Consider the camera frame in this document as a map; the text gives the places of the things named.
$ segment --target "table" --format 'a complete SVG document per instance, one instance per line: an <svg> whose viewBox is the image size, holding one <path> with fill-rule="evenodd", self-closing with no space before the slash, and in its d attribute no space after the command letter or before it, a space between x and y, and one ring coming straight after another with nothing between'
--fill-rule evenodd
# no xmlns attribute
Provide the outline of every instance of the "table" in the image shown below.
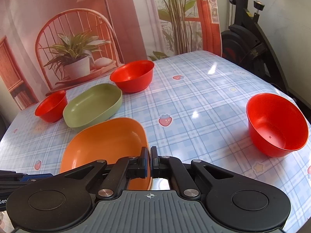
<svg viewBox="0 0 311 233"><path fill-rule="evenodd" d="M311 139L283 158L269 158L252 144L245 106L261 92L291 98L235 64L206 51L155 62L153 81L143 92L124 94L112 117L139 121L149 147L184 163L201 159L274 185L291 201L284 230L295 233L311 216ZM67 91L71 100L108 77ZM76 132L63 119L47 124L34 116L37 105L21 111L0 142L0 169L58 174L63 153ZM154 189L161 188L155 180Z"/></svg>

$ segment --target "ribbed gray plate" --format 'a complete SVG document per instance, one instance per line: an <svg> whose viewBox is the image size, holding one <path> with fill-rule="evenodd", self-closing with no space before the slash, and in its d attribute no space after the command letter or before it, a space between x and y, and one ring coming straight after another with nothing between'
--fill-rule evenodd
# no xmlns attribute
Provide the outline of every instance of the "ribbed gray plate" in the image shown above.
<svg viewBox="0 0 311 233"><path fill-rule="evenodd" d="M123 191L101 201L85 221L64 233L231 233L215 223L196 201L176 191Z"/></svg>

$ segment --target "silver bolt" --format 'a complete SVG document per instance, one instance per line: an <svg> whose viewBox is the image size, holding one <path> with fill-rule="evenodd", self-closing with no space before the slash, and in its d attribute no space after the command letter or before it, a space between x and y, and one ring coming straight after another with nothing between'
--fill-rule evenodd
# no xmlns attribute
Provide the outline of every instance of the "silver bolt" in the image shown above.
<svg viewBox="0 0 311 233"><path fill-rule="evenodd" d="M183 194L188 197L195 197L199 195L199 191L196 189L187 189L183 192Z"/></svg>
<svg viewBox="0 0 311 233"><path fill-rule="evenodd" d="M114 192L110 189L101 189L98 191L98 194L103 197L109 197L114 194Z"/></svg>

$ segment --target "green bowl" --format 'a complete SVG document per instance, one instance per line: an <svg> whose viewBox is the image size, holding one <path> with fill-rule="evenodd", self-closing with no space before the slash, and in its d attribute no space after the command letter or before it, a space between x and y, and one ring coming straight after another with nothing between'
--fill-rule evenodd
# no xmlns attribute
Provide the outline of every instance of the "green bowl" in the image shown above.
<svg viewBox="0 0 311 233"><path fill-rule="evenodd" d="M114 115L122 104L122 91L108 83L91 87L72 99L63 111L68 127L82 131Z"/></svg>

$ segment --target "adjustment knob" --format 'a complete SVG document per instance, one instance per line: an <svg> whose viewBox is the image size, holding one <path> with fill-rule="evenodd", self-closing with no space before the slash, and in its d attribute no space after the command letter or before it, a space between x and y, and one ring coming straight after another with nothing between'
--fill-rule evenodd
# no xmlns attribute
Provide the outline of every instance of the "adjustment knob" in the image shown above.
<svg viewBox="0 0 311 233"><path fill-rule="evenodd" d="M263 11L263 8L265 7L265 5L260 1L254 1L254 7L257 10Z"/></svg>
<svg viewBox="0 0 311 233"><path fill-rule="evenodd" d="M236 5L236 0L229 0L229 2L233 5Z"/></svg>

